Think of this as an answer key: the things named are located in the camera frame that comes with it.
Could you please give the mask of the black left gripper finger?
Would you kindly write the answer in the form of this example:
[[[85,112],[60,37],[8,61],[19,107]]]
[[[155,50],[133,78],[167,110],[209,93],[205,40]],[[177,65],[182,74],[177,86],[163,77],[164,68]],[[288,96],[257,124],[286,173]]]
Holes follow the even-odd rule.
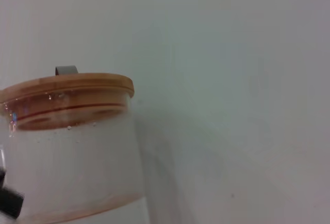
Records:
[[[24,196],[17,191],[5,187],[6,171],[1,167],[1,214],[17,219],[21,213]]]

